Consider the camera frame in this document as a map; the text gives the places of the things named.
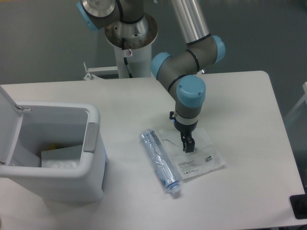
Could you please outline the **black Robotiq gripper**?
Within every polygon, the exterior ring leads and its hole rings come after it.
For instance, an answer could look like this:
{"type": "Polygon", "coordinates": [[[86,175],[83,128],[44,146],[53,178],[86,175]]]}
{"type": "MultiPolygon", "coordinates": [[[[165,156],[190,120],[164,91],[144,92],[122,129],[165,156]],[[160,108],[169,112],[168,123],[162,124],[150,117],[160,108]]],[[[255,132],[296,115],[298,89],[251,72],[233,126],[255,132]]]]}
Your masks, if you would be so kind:
{"type": "Polygon", "coordinates": [[[198,122],[191,125],[184,125],[177,120],[174,121],[174,127],[180,132],[183,143],[183,151],[193,152],[195,148],[195,141],[192,137],[192,131],[196,128],[198,122]]]}

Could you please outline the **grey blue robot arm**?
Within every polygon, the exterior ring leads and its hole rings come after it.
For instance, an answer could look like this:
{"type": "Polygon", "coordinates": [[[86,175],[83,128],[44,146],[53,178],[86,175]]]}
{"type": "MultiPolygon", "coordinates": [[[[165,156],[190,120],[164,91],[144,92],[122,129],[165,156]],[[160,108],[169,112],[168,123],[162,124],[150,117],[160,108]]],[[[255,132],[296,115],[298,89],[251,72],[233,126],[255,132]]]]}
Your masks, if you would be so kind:
{"type": "Polygon", "coordinates": [[[152,56],[157,38],[155,19],[144,11],[142,0],[80,0],[77,9],[90,30],[103,29],[113,46],[120,78],[154,76],[175,100],[170,112],[180,132],[183,150],[193,152],[196,128],[206,86],[197,73],[225,56],[220,37],[211,35],[199,3],[173,0],[186,50],[173,57],[167,52],[152,56]]]}

